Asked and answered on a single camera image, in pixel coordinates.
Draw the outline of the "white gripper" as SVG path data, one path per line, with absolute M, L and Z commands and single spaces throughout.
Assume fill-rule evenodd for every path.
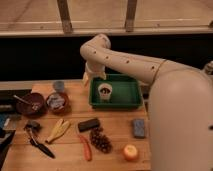
M 83 85 L 86 86 L 93 78 L 106 79 L 105 67 L 103 65 L 86 62 L 83 74 Z

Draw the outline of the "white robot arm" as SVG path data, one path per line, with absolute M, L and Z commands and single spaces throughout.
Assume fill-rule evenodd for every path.
M 152 171 L 213 171 L 213 79 L 171 60 L 113 51 L 98 34 L 80 47 L 84 81 L 110 68 L 150 86 Z

